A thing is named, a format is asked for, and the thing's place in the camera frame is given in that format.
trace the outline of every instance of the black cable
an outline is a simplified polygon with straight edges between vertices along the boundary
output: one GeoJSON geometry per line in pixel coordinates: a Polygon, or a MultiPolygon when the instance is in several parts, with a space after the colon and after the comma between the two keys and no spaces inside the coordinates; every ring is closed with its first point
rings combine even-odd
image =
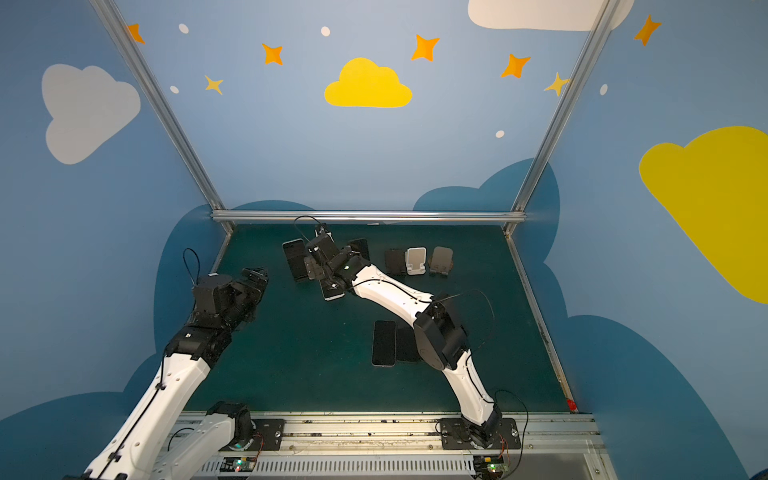
{"type": "Polygon", "coordinates": [[[125,434],[125,437],[123,437],[123,441],[120,442],[117,449],[115,449],[114,452],[111,453],[112,458],[109,459],[109,462],[107,462],[106,465],[104,465],[104,468],[101,470],[101,473],[98,474],[98,477],[96,477],[96,480],[99,480],[101,476],[104,474],[104,472],[107,471],[107,468],[109,468],[109,465],[117,458],[118,452],[125,446],[125,441],[128,440],[128,437],[131,436],[131,433],[136,428],[136,425],[138,425],[139,421],[141,421],[141,417],[144,416],[144,413],[147,412],[150,405],[152,405],[152,402],[154,402],[155,397],[157,397],[157,394],[161,390],[165,390],[165,384],[163,384],[163,373],[164,373],[164,366],[165,366],[165,351],[163,351],[163,357],[160,360],[160,382],[157,383],[157,385],[154,386],[154,394],[152,395],[152,398],[149,399],[149,402],[147,402],[147,406],[144,407],[144,410],[141,411],[139,414],[139,418],[136,419],[133,425],[128,429],[128,433],[125,434]]]}
{"type": "Polygon", "coordinates": [[[322,223],[322,222],[320,222],[320,220],[317,220],[317,219],[316,219],[315,217],[313,217],[312,215],[299,215],[298,217],[296,217],[296,218],[294,218],[294,219],[293,219],[293,228],[295,228],[295,229],[296,229],[296,231],[298,231],[298,232],[299,232],[299,235],[301,235],[301,237],[302,237],[304,240],[306,240],[306,242],[307,242],[307,243],[309,243],[310,239],[308,239],[307,237],[305,237],[305,236],[304,236],[304,232],[303,232],[303,231],[301,231],[301,229],[299,228],[299,226],[298,226],[298,225],[296,225],[296,220],[298,220],[298,219],[300,219],[300,218],[311,218],[312,220],[315,220],[315,221],[317,222],[317,224],[318,224],[318,225],[322,225],[323,223],[322,223]]]}
{"type": "MultiPolygon", "coordinates": [[[[469,362],[469,357],[470,357],[470,356],[472,356],[472,354],[470,354],[470,355],[467,357],[467,361],[466,361],[466,362],[464,362],[464,366],[466,366],[466,365],[467,365],[467,362],[469,362]]],[[[482,401],[483,401],[483,402],[485,402],[485,403],[489,403],[489,404],[491,404],[491,405],[493,405],[493,404],[495,404],[495,403],[496,403],[496,400],[495,400],[495,399],[494,399],[494,401],[493,401],[493,402],[489,402],[488,400],[486,400],[486,399],[485,399],[485,397],[483,396],[483,394],[480,392],[480,389],[479,389],[479,388],[478,388],[478,386],[475,384],[475,380],[473,380],[473,379],[472,379],[472,375],[469,373],[469,370],[467,370],[467,377],[469,377],[469,381],[472,383],[472,386],[473,386],[473,387],[475,387],[475,390],[477,391],[478,395],[480,395],[480,400],[482,400],[482,401]]]]}
{"type": "Polygon", "coordinates": [[[139,423],[139,420],[141,420],[141,417],[144,416],[144,413],[147,412],[147,409],[149,409],[149,406],[152,405],[152,402],[154,401],[154,398],[157,396],[157,393],[160,392],[160,389],[156,389],[154,391],[154,394],[152,395],[152,398],[147,403],[147,406],[144,407],[144,410],[141,411],[141,414],[139,415],[139,418],[136,419],[136,422],[134,422],[133,425],[131,425],[131,428],[128,430],[128,433],[123,437],[123,441],[120,442],[120,445],[118,445],[118,448],[112,452],[112,458],[109,459],[109,462],[104,466],[104,468],[101,470],[101,473],[98,474],[98,477],[96,477],[96,480],[99,480],[101,476],[104,474],[104,472],[107,471],[107,468],[109,465],[117,458],[118,452],[125,446],[125,441],[128,440],[128,437],[131,436],[131,433],[134,431],[134,428],[136,428],[136,425],[139,423]]]}
{"type": "Polygon", "coordinates": [[[465,292],[456,293],[455,295],[447,296],[444,299],[435,300],[436,303],[440,303],[445,300],[450,300],[451,298],[456,298],[457,296],[465,295],[469,292],[477,292],[480,295],[483,295],[483,297],[485,298],[485,302],[488,304],[488,308],[491,310],[491,331],[488,333],[488,336],[486,336],[485,339],[482,342],[480,342],[480,345],[478,346],[478,348],[476,348],[472,353],[469,354],[469,357],[467,358],[468,361],[469,361],[469,358],[471,358],[475,352],[480,350],[482,346],[484,346],[485,343],[488,342],[488,340],[493,336],[494,332],[496,331],[496,312],[493,310],[493,305],[491,304],[491,300],[488,299],[488,295],[485,295],[485,293],[483,293],[482,290],[476,289],[476,288],[467,290],[465,292]]]}
{"type": "Polygon", "coordinates": [[[437,434],[438,434],[438,435],[440,435],[441,437],[447,437],[447,436],[448,436],[448,434],[447,434],[447,433],[443,433],[443,432],[440,432],[440,431],[437,429],[437,425],[440,425],[440,422],[437,422],[437,423],[435,424],[435,431],[437,432],[437,434]]]}
{"type": "Polygon", "coordinates": [[[197,252],[192,250],[191,248],[185,248],[183,252],[181,252],[181,258],[184,259],[184,266],[187,268],[187,273],[189,273],[190,280],[192,280],[192,285],[197,285],[197,279],[200,278],[200,258],[197,256],[197,252]],[[190,266],[187,265],[187,250],[194,253],[194,257],[197,258],[197,276],[192,277],[192,272],[190,271],[190,266]]]}
{"type": "Polygon", "coordinates": [[[360,283],[355,283],[354,285],[352,285],[352,286],[351,286],[350,288],[348,288],[347,290],[352,290],[352,289],[353,289],[353,288],[355,288],[356,286],[359,286],[359,285],[363,285],[364,283],[367,283],[367,282],[384,282],[384,283],[388,283],[389,285],[392,285],[392,286],[394,286],[395,288],[397,288],[398,290],[400,290],[401,292],[403,292],[405,295],[407,295],[407,296],[410,296],[411,298],[413,298],[413,299],[414,299],[414,300],[416,300],[417,302],[421,302],[421,303],[432,303],[432,302],[433,302],[433,300],[421,300],[421,299],[419,299],[419,298],[416,298],[415,296],[413,296],[411,293],[409,293],[407,290],[405,290],[404,288],[402,288],[402,287],[401,287],[400,285],[398,285],[397,283],[393,283],[393,282],[390,282],[390,281],[388,281],[388,280],[384,280],[384,279],[380,279],[380,278],[369,278],[368,280],[363,280],[363,281],[362,281],[362,282],[360,282],[360,283]]]}
{"type": "Polygon", "coordinates": [[[504,474],[502,476],[502,478],[499,479],[499,480],[502,480],[503,478],[507,478],[510,475],[512,475],[513,473],[515,473],[515,470],[517,470],[518,467],[520,466],[520,461],[523,459],[523,450],[525,450],[525,430],[528,429],[529,414],[528,414],[528,407],[525,406],[525,402],[523,402],[520,399],[520,397],[518,397],[518,395],[516,393],[514,393],[514,392],[510,392],[509,390],[504,390],[504,389],[496,390],[496,393],[493,394],[494,400],[496,400],[496,396],[500,392],[508,393],[508,394],[514,396],[518,400],[518,402],[520,402],[520,404],[523,405],[523,408],[525,409],[525,426],[523,427],[523,434],[520,437],[520,456],[518,456],[518,463],[517,463],[517,465],[515,465],[515,467],[509,473],[504,474]]]}
{"type": "Polygon", "coordinates": [[[194,430],[192,427],[184,427],[182,429],[178,429],[176,432],[174,432],[173,435],[170,436],[170,440],[168,440],[168,451],[170,452],[170,443],[174,440],[174,437],[178,432],[183,432],[184,430],[194,430]]]}
{"type": "MultiPolygon", "coordinates": [[[[485,293],[483,293],[483,291],[482,291],[482,290],[479,290],[479,289],[473,288],[473,289],[471,289],[471,290],[467,290],[466,292],[456,293],[455,295],[447,296],[447,297],[446,297],[446,298],[444,298],[444,299],[440,299],[440,300],[436,300],[436,301],[435,301],[436,303],[440,303],[440,302],[443,302],[443,301],[445,301],[445,300],[449,300],[449,299],[451,299],[451,298],[456,298],[457,296],[465,295],[466,293],[469,293],[469,292],[477,292],[477,293],[480,293],[481,295],[483,295],[483,297],[485,298],[485,301],[488,303],[488,308],[491,310],[491,332],[490,332],[490,333],[488,334],[488,336],[486,336],[486,337],[485,337],[485,339],[484,339],[484,340],[483,340],[483,341],[480,343],[480,346],[478,346],[478,348],[477,348],[477,349],[475,349],[475,351],[473,351],[473,352],[471,352],[471,353],[469,354],[469,356],[467,357],[467,360],[464,362],[464,365],[465,365],[465,366],[467,366],[467,365],[469,364],[469,359],[471,359],[471,358],[472,358],[472,355],[474,355],[474,354],[475,354],[475,352],[477,352],[478,350],[480,350],[480,349],[482,348],[482,346],[484,346],[484,345],[485,345],[485,343],[486,343],[486,342],[488,342],[488,339],[490,339],[490,338],[493,336],[493,333],[496,331],[496,312],[493,310],[493,305],[491,304],[491,300],[489,300],[489,299],[488,299],[488,296],[487,296],[487,295],[485,295],[485,293]]],[[[480,389],[479,389],[479,388],[478,388],[478,386],[475,384],[475,380],[473,380],[473,379],[472,379],[472,375],[469,375],[469,373],[468,373],[468,374],[467,374],[467,377],[469,377],[469,382],[471,382],[471,383],[472,383],[472,386],[473,386],[473,387],[475,387],[475,391],[478,393],[478,395],[480,395],[480,399],[481,399],[483,402],[485,402],[485,403],[489,403],[489,404],[491,404],[491,405],[493,405],[494,403],[496,403],[496,401],[495,401],[495,400],[494,400],[493,402],[489,402],[488,400],[486,400],[486,399],[485,399],[485,397],[483,396],[483,394],[480,392],[480,389]]]]}

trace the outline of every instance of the table surface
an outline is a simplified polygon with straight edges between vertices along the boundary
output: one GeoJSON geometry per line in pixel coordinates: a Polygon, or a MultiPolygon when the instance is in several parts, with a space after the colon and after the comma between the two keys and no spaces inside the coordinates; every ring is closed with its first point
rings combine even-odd
{"type": "MultiPolygon", "coordinates": [[[[300,224],[307,236],[313,228],[300,224]]],[[[568,405],[525,298],[499,227],[335,225],[338,244],[368,239],[371,261],[384,270],[390,248],[453,249],[448,277],[406,276],[402,282],[430,293],[455,294],[478,374],[486,390],[515,392],[531,412],[567,412],[568,405]],[[482,347],[478,346],[487,340],[482,347]]],[[[265,266],[270,283],[256,318],[233,342],[187,404],[206,410],[215,402],[244,402],[252,411],[428,412],[459,410],[445,376],[425,362],[371,363],[373,323],[395,315],[347,293],[326,302],[317,282],[295,283],[283,242],[299,237],[290,225],[241,225],[219,273],[236,278],[244,267],[265,266]]],[[[522,412],[512,396],[498,394],[504,411],[522,412]]]]}

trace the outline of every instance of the mounting plate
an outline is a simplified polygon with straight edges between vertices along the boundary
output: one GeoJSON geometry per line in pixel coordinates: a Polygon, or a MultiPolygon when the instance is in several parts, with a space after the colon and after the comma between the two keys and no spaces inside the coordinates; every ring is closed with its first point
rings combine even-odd
{"type": "MultiPolygon", "coordinates": [[[[502,443],[499,441],[498,436],[491,445],[482,447],[476,445],[469,438],[469,431],[464,423],[463,419],[447,418],[440,419],[438,429],[441,432],[440,439],[442,440],[443,450],[473,450],[473,449],[499,449],[502,448],[502,443]]],[[[502,418],[502,422],[498,427],[497,435],[504,437],[507,441],[507,448],[510,450],[519,450],[522,448],[520,442],[520,434],[518,432],[518,424],[515,419],[502,418]]]]}
{"type": "Polygon", "coordinates": [[[243,450],[228,448],[224,451],[229,452],[258,452],[261,447],[261,439],[257,435],[260,433],[264,438],[264,447],[262,452],[273,452],[280,450],[280,444],[283,443],[283,431],[286,421],[283,419],[251,419],[253,423],[253,441],[243,450]]]}

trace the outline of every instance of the yellow star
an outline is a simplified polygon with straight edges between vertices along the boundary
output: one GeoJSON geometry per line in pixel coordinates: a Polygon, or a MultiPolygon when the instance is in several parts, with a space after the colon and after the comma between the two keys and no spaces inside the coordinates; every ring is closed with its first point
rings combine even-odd
{"type": "Polygon", "coordinates": [[[654,22],[650,19],[650,15],[648,15],[648,20],[645,21],[645,25],[643,25],[643,28],[634,36],[634,39],[642,40],[643,46],[648,45],[648,39],[660,26],[661,23],[654,22]]]}
{"type": "Polygon", "coordinates": [[[523,67],[530,59],[531,57],[517,58],[514,55],[509,55],[509,65],[507,65],[507,69],[502,73],[502,78],[508,75],[514,75],[515,77],[520,78],[520,75],[523,74],[523,67]]]}
{"type": "Polygon", "coordinates": [[[144,39],[139,35],[139,24],[136,25],[129,25],[128,31],[131,33],[131,37],[134,38],[135,41],[139,43],[144,43],[144,39]]]}
{"type": "Polygon", "coordinates": [[[560,90],[563,88],[563,85],[567,84],[569,81],[571,81],[570,78],[566,78],[565,80],[560,79],[560,72],[557,72],[554,74],[554,84],[546,87],[544,91],[547,90],[554,90],[558,93],[558,97],[560,96],[560,90]]]}
{"type": "Polygon", "coordinates": [[[416,60],[417,58],[426,58],[429,61],[432,61],[432,50],[435,48],[435,45],[437,44],[439,38],[433,38],[432,40],[425,40],[424,38],[416,36],[416,51],[413,52],[413,56],[411,57],[411,60],[416,60]]]}
{"type": "Polygon", "coordinates": [[[261,44],[264,47],[264,51],[266,52],[266,59],[264,60],[264,64],[268,63],[276,63],[278,65],[282,65],[283,61],[280,60],[280,51],[283,50],[283,47],[267,47],[266,44],[261,44]]]}
{"type": "Polygon", "coordinates": [[[221,84],[223,80],[213,81],[208,78],[208,75],[205,76],[205,79],[208,80],[208,86],[205,87],[206,90],[215,90],[219,92],[219,95],[222,95],[221,90],[219,90],[219,84],[221,84]]]}

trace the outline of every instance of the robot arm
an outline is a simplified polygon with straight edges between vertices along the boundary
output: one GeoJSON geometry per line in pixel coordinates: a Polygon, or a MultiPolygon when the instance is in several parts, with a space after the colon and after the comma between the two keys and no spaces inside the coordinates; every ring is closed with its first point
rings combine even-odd
{"type": "MultiPolygon", "coordinates": [[[[155,460],[176,418],[231,343],[232,332],[250,318],[267,282],[265,270],[248,269],[243,269],[240,281],[233,281],[228,275],[199,279],[193,288],[195,309],[191,321],[165,347],[154,381],[117,435],[79,478],[147,480],[160,473],[161,467],[154,465],[155,460]]],[[[242,435],[251,433],[247,429],[250,416],[247,417],[247,427],[237,428],[243,422],[243,413],[216,405],[208,412],[205,422],[215,422],[218,426],[207,429],[206,424],[201,424],[169,453],[177,458],[171,464],[178,463],[180,470],[177,469],[173,477],[157,478],[188,480],[218,449],[230,441],[239,442],[242,435]],[[191,440],[197,440],[195,445],[191,445],[191,440]],[[184,477],[187,471],[190,476],[184,477]]]]}
{"type": "Polygon", "coordinates": [[[455,316],[451,317],[441,298],[385,275],[349,246],[338,249],[325,226],[307,244],[307,250],[323,269],[321,281],[330,283],[336,292],[327,300],[352,290],[413,327],[419,355],[445,374],[461,406],[470,437],[478,447],[489,446],[502,414],[478,376],[464,328],[455,316]]]}

